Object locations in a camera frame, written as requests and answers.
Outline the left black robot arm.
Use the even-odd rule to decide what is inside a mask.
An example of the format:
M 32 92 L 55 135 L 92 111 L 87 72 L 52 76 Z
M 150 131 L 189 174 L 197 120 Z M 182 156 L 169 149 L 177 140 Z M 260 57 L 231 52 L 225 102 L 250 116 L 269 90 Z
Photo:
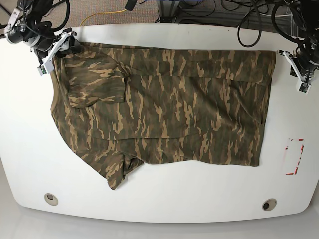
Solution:
M 276 24 L 278 8 L 290 9 L 295 25 L 304 32 L 303 40 L 282 32 Z M 271 14 L 273 27 L 282 37 L 297 45 L 293 54 L 288 53 L 291 73 L 303 83 L 310 83 L 319 68 L 319 2 L 317 0 L 282 0 L 276 3 Z

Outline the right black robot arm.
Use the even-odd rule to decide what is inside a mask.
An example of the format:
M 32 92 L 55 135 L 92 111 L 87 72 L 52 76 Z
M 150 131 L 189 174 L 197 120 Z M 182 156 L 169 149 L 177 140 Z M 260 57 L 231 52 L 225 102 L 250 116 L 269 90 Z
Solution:
M 81 44 L 76 39 L 76 32 L 71 28 L 62 30 L 69 20 L 70 1 L 65 0 L 66 15 L 62 24 L 53 27 L 52 22 L 42 19 L 53 9 L 52 0 L 19 0 L 7 25 L 1 25 L 1 38 L 11 44 L 24 42 L 38 57 L 41 74 L 47 74 L 53 66 L 52 59 L 65 57 L 68 53 L 81 52 Z

